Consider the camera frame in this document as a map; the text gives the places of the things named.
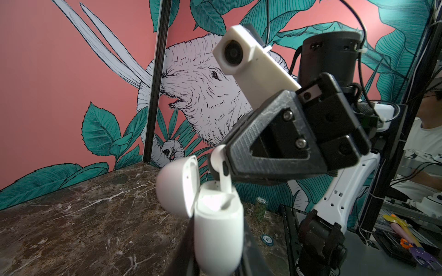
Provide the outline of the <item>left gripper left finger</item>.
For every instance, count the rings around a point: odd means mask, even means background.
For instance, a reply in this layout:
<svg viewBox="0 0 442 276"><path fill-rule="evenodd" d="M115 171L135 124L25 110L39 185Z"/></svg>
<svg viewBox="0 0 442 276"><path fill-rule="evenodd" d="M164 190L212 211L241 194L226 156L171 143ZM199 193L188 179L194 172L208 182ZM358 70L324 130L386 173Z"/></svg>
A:
<svg viewBox="0 0 442 276"><path fill-rule="evenodd" d="M194 248L195 223L192 217L187 225L184 236L172 259L171 264L164 272L165 276L199 276L200 268L195 257Z"/></svg>

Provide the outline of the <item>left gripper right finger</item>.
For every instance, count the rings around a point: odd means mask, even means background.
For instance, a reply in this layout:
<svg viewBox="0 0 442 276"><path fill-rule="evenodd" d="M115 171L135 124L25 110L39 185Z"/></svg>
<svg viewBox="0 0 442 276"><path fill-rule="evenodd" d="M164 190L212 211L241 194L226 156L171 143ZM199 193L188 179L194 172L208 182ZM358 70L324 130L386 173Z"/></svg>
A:
<svg viewBox="0 0 442 276"><path fill-rule="evenodd" d="M273 276L274 273L266 264L257 242L246 221L244 221L244 247L239 265L241 276Z"/></svg>

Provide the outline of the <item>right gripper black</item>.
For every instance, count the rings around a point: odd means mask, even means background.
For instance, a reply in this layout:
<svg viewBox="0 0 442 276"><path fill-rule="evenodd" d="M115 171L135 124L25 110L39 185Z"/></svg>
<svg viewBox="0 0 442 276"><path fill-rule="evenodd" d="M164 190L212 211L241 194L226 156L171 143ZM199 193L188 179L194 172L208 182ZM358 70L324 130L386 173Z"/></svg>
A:
<svg viewBox="0 0 442 276"><path fill-rule="evenodd" d="M278 185L352 167L371 152L334 76L321 73L297 95L276 93L224 138L232 181Z"/></svg>

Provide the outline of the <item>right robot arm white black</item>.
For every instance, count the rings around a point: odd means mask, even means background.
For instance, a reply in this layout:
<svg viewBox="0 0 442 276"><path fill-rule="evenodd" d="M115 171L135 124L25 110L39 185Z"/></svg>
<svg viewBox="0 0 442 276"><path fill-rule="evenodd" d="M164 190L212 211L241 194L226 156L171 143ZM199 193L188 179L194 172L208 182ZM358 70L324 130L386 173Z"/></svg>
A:
<svg viewBox="0 0 442 276"><path fill-rule="evenodd" d="M367 30L307 38L296 50L297 79L270 56L271 46L251 26L232 26L213 54L231 75L252 111L239 120L208 161L221 184L273 185L292 179L334 176L325 195L300 223L299 276L327 276L343 264L344 235L357 194L381 161L371 139L399 115L395 103L360 103Z"/></svg>

